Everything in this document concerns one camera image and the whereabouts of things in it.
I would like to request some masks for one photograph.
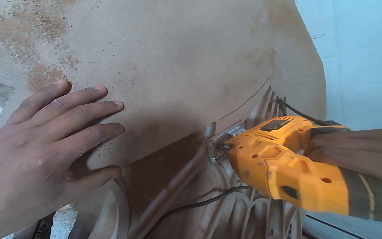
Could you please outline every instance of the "blue wall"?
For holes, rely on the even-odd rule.
[[[382,0],[296,0],[324,64],[327,119],[382,128]]]

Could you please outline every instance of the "dirty hand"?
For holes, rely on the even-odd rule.
[[[120,174],[111,166],[74,178],[70,165],[124,132],[117,123],[90,122],[121,111],[120,101],[95,102],[102,86],[69,93],[59,80],[23,101],[0,129],[0,238],[70,203]]]
[[[382,129],[316,135],[304,155],[382,181]]]

